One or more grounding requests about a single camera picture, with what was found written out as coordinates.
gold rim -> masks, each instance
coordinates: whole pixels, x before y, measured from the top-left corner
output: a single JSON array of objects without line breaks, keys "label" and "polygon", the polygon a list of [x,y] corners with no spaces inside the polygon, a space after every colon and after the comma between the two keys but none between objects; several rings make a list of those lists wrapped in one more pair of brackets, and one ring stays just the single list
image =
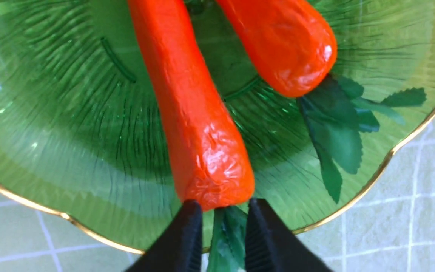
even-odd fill
[{"label": "gold rim", "polygon": [[[357,193],[357,195],[350,200],[348,203],[343,205],[342,208],[338,209],[336,212],[332,213],[328,217],[323,218],[322,220],[315,222],[313,224],[310,224],[308,226],[302,227],[300,229],[293,230],[293,234],[300,234],[303,232],[307,232],[309,230],[315,229],[316,227],[320,227],[321,225],[324,225],[331,220],[339,217],[342,213],[344,213],[346,210],[350,209],[355,203],[357,203],[364,195],[371,189],[371,187],[376,183],[378,178],[382,175],[385,168],[389,164],[392,157],[397,153],[397,151],[400,150],[404,145],[409,143],[414,137],[416,137],[425,127],[432,121],[432,119],[435,117],[435,108],[433,111],[426,117],[426,119],[411,133],[409,136],[407,136],[404,140],[399,142],[392,150],[390,150],[387,155],[385,156],[384,160],[380,164],[377,171],[373,174],[372,178],[367,182],[367,184]],[[35,210],[39,210],[42,212],[49,213],[51,215],[57,215],[69,222],[71,224],[75,225],[77,228],[79,228],[81,231],[83,231],[88,236],[91,236],[92,238],[96,239],[97,241],[107,244],[108,246],[111,246],[116,249],[120,249],[122,251],[134,253],[134,254],[143,254],[144,251],[140,249],[131,248],[128,246],[124,246],[122,244],[116,243],[114,241],[111,241],[100,234],[96,233],[95,231],[91,230],[90,228],[86,227],[85,225],[81,224],[76,220],[75,218],[71,217],[65,212],[60,212],[58,210],[53,210],[51,208],[45,207],[43,205],[39,205],[38,203],[34,203],[33,201],[30,201],[26,198],[23,198],[22,196],[18,196],[17,194],[11,192],[10,190],[6,189],[4,186],[0,184],[0,193],[4,195],[7,198],[10,198],[11,200],[14,200],[22,205],[28,206],[30,208],[33,208]],[[206,247],[203,249],[204,253],[207,253],[209,251],[209,248]]]}]

fake carrot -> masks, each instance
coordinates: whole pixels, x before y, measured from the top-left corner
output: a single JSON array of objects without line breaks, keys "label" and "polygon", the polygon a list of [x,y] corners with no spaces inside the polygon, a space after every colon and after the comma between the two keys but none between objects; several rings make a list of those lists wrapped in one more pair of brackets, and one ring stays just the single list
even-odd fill
[{"label": "fake carrot", "polygon": [[312,91],[335,64],[335,35],[307,0],[217,2],[258,73],[283,96]]},{"label": "fake carrot", "polygon": [[244,203],[254,176],[182,0],[128,0],[168,144],[176,192],[203,210]]}]

carrot leaf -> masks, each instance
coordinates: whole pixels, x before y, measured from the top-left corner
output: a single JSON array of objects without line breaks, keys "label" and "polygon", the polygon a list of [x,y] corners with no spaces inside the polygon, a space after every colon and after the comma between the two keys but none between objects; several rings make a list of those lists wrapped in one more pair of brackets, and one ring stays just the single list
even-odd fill
[{"label": "carrot leaf", "polygon": [[247,215],[237,206],[214,210],[214,228],[208,272],[237,271],[245,267]]},{"label": "carrot leaf", "polygon": [[394,107],[417,107],[426,101],[424,88],[409,88],[381,102],[363,98],[365,88],[352,79],[329,74],[309,94],[297,98],[304,123],[320,161],[321,176],[333,201],[340,199],[342,174],[356,174],[362,160],[360,132],[380,129],[378,112],[398,124],[405,119]]},{"label": "carrot leaf", "polygon": [[424,88],[408,88],[389,95],[380,104],[389,107],[418,107],[426,101]]}]

carrot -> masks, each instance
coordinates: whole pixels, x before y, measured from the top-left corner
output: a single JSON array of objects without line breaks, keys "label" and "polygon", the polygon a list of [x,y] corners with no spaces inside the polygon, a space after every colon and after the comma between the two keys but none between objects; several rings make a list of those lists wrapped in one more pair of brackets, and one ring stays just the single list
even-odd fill
[{"label": "carrot", "polygon": [[217,2],[258,73],[283,96],[307,94],[335,64],[335,35],[307,0]]},{"label": "carrot", "polygon": [[214,86],[182,0],[128,0],[168,144],[176,192],[203,210],[251,198],[243,139]]}]

green glass plate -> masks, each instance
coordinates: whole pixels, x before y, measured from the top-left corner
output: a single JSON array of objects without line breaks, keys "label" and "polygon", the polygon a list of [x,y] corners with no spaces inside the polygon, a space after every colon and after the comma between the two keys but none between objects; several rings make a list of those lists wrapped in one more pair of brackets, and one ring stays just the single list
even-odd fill
[{"label": "green glass plate", "polygon": [[[337,36],[335,72],[364,85],[371,99],[424,87],[428,100],[400,109],[406,125],[379,116],[380,132],[362,134],[362,166],[342,173],[335,204],[293,100],[262,85],[216,3],[193,15],[246,142],[256,196],[296,233],[355,203],[435,113],[435,0],[312,3]],[[0,0],[0,191],[133,252],[148,248],[176,214],[159,111],[125,0]],[[205,214],[205,246],[212,216]]]}]

